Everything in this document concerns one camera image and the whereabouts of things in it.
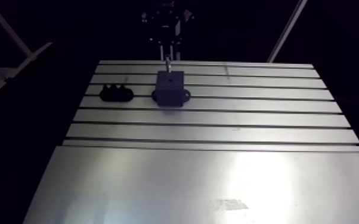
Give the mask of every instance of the black object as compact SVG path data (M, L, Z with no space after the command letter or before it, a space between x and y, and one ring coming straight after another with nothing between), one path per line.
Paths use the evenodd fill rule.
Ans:
M151 97L159 107L182 107L191 98L191 93L184 89L184 72L159 71Z
M103 85L99 97L107 102L128 102L134 98L134 92L125 86L117 88L116 85L111 85L111 87Z

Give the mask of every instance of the shiny metal surface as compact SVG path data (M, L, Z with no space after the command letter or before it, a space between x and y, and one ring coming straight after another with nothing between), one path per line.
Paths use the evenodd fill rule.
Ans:
M359 153L58 147L24 223L356 224Z
M165 65L99 65L96 73L101 74L157 74L165 71ZM282 77L313 77L319 78L313 69L287 68L254 68L254 67L224 67L224 66L180 66L173 64L172 71L184 71L185 74L199 75L233 75L233 76L282 76Z
M150 141L358 144L353 130L72 124L67 137Z
M102 85L89 85L86 90L86 95L98 95L102 87ZM126 85L126 87L132 89L137 96L149 97L154 90L154 85ZM333 97L328 90L321 89L273 89L214 86L185 86L185 88L192 93L193 97L333 100Z
M286 144L225 144L188 142L148 142L148 141L96 141L64 140L63 145L86 147L142 148L165 150L208 150L208 151L283 151L283 152L359 152L355 145L286 145Z
M99 64L164 64L163 61L109 61L101 60ZM283 63L244 63L244 62L220 62L220 61L171 61L171 64L184 66L237 66L237 67L278 67L313 69L311 64L283 64Z
M125 83L125 84L156 84L157 75L154 74L96 74L91 83ZM190 76L185 75L185 85L209 86L262 86L282 88L321 88L321 79L291 79L240 76Z
M78 110L76 122L170 125L349 127L343 115L204 111Z
M91 108L130 108L178 110L178 108L160 108L151 99L135 97L130 102L104 102L99 97L84 97L80 107ZM193 98L181 107L187 110L212 111L281 111L294 113L341 113L341 109L333 101L286 101L269 99L201 99Z

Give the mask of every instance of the metal pole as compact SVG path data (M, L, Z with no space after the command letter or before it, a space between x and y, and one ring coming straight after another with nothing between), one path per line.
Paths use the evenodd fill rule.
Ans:
M170 63L170 58L168 57L168 55L166 55L166 70L167 70L167 72L171 72L171 63Z
M163 45L160 45L160 60L164 61Z
M20 37L16 34L16 32L11 28L11 26L5 21L3 16L0 14L0 25L4 28L4 30L8 33L11 39L16 43L17 47L20 48L22 53L25 54L27 58L31 58L32 51L25 45L25 43L20 39Z
M304 9L307 2L308 2L308 0L299 0L298 4L296 5L295 9L293 10L291 17L288 20L287 25L285 26L285 28L283 30L283 33L281 34L276 45L274 46L273 51L271 51L271 54L268 57L267 62L272 63L274 61L274 59L276 59L278 52L281 50L281 47L283 46L285 40L287 39L289 33L291 32L291 30L293 28L293 25L295 25L296 21L298 20L299 15L301 14L301 12Z
M170 45L170 59L174 60L174 50L172 49L172 45Z

